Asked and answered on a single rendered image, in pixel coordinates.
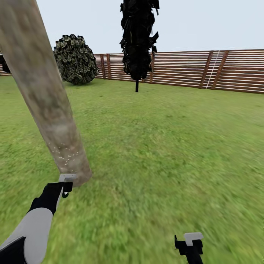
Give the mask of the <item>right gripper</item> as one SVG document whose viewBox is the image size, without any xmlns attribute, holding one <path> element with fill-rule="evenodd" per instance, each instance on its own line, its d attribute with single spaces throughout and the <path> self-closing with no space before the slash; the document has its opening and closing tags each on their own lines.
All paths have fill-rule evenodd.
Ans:
<svg viewBox="0 0 264 264">
<path fill-rule="evenodd" d="M 190 254 L 203 254 L 202 244 L 200 240 L 192 240 L 193 246 L 187 246 L 185 241 L 178 241 L 175 239 L 175 247 L 179 250 L 180 255 L 185 255 L 188 259 Z"/>
</svg>

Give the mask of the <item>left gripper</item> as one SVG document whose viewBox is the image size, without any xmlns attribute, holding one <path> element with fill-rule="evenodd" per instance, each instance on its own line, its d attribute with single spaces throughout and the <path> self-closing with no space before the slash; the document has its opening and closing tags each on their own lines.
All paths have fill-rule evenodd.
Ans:
<svg viewBox="0 0 264 264">
<path fill-rule="evenodd" d="M 63 184 L 63 186 L 64 186 L 64 191 L 63 192 L 67 193 L 67 192 L 71 192 L 72 191 L 73 182 L 64 182 L 64 181 L 62 181 L 61 184 Z"/>
</svg>

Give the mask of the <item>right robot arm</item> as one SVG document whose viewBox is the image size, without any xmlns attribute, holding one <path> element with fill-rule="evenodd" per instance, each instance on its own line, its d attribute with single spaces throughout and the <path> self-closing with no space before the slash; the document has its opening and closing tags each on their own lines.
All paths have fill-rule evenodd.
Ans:
<svg viewBox="0 0 264 264">
<path fill-rule="evenodd" d="M 200 257 L 203 254 L 200 242 L 203 234 L 200 232 L 185 233 L 184 238 L 185 241 L 175 239 L 175 247 L 179 250 L 180 255 L 185 255 L 189 264 L 203 264 Z"/>
</svg>

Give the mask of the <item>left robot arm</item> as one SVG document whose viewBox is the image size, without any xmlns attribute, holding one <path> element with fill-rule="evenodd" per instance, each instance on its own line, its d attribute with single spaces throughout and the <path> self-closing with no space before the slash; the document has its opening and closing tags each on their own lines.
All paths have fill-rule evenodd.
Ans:
<svg viewBox="0 0 264 264">
<path fill-rule="evenodd" d="M 13 233 L 0 245 L 0 264 L 41 264 L 44 260 L 51 222 L 63 192 L 71 192 L 76 174 L 61 174 L 58 182 L 45 186 L 34 198 L 29 212 Z"/>
</svg>

